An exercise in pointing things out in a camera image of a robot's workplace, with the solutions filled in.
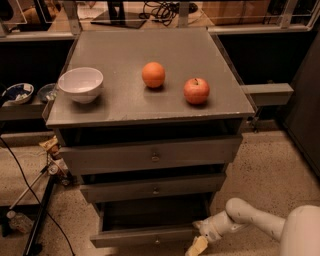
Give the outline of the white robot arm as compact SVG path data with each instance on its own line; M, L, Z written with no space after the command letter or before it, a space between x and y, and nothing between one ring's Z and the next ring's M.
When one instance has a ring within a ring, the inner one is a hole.
M287 218L258 210L240 198L231 198L225 210L193 223L196 236L185 256L199 256L227 233L253 225L280 243L279 256L320 256L320 208L304 205Z

